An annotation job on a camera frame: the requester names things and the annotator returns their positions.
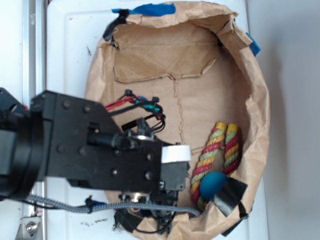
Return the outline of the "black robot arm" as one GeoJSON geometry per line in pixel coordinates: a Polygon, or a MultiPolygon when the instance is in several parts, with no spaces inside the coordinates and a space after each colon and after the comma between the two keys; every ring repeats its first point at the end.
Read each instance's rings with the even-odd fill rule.
{"type": "Polygon", "coordinates": [[[189,148],[155,136],[147,118],[122,126],[102,104],[45,91],[25,107],[0,90],[0,196],[27,197],[35,182],[139,193],[175,201],[186,187],[189,148]]]}

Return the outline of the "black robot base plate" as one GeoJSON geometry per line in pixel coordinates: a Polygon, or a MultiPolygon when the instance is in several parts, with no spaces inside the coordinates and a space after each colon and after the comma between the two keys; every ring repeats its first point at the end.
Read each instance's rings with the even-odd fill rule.
{"type": "Polygon", "coordinates": [[[28,108],[20,103],[10,92],[5,88],[0,88],[0,109],[2,111],[10,111],[12,113],[22,113],[28,108]]]}

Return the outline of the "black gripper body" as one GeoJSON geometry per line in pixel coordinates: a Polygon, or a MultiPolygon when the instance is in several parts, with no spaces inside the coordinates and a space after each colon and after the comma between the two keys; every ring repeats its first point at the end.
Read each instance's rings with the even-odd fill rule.
{"type": "Polygon", "coordinates": [[[91,138],[88,143],[92,158],[87,167],[89,188],[162,200],[186,187],[189,161],[161,163],[162,147],[181,144],[139,138],[91,138]]]}

